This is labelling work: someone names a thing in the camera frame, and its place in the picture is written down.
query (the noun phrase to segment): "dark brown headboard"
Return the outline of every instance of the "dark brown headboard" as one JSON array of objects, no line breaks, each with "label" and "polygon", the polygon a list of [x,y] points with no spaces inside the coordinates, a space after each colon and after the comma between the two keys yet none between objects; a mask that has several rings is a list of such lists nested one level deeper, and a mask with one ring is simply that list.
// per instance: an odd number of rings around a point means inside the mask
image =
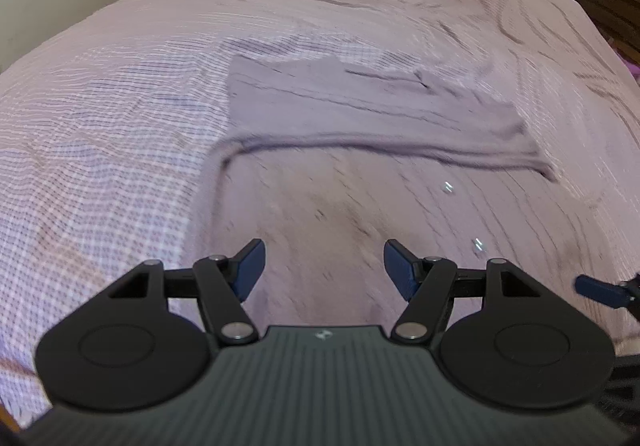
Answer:
[{"label": "dark brown headboard", "polygon": [[640,64],[640,0],[575,0],[606,38]]}]

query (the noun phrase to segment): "white logo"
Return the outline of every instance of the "white logo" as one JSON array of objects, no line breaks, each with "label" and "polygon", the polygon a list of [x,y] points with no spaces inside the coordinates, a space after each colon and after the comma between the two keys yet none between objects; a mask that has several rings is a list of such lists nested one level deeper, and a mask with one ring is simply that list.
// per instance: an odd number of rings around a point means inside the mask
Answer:
[{"label": "white logo", "polygon": [[325,341],[325,340],[328,340],[333,335],[334,333],[332,333],[330,330],[322,329],[321,331],[316,333],[316,338],[318,338],[319,340]]}]

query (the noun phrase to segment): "black circular disc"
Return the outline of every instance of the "black circular disc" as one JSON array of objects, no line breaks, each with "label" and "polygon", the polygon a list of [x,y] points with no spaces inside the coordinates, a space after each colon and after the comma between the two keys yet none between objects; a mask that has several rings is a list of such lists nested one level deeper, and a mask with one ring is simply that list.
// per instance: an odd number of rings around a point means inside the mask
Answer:
[{"label": "black circular disc", "polygon": [[513,410],[553,410],[594,397],[615,352],[607,334],[577,311],[480,311],[444,333],[440,358],[465,392]]},{"label": "black circular disc", "polygon": [[206,337],[166,311],[72,317],[36,350],[36,369],[52,402],[127,412],[172,399],[209,364]]}]

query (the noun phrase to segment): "mattress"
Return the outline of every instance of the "mattress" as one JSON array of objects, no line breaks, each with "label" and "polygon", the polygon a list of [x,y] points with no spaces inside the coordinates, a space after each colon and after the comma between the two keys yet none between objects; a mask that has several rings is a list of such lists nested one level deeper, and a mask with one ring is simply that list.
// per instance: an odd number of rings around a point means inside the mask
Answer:
[{"label": "mattress", "polygon": [[[193,246],[194,203],[228,130],[238,55],[428,69],[513,103],[558,195],[602,235],[599,265],[584,270],[614,281],[639,268],[640,93],[572,0],[123,0],[0,75],[0,399],[21,424],[48,407],[33,366],[44,332],[142,260],[184,267],[204,249]],[[477,255],[466,240],[461,266],[502,251],[489,242]],[[254,316],[260,300],[248,301]],[[619,347],[640,334],[623,313],[592,317]]]}]

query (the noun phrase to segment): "wooden bed frame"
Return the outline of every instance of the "wooden bed frame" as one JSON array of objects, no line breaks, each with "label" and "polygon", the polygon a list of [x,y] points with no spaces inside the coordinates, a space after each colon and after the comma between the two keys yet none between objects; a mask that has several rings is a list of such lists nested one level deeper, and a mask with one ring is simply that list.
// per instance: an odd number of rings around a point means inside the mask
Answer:
[{"label": "wooden bed frame", "polygon": [[640,65],[640,0],[575,0],[607,40]]}]

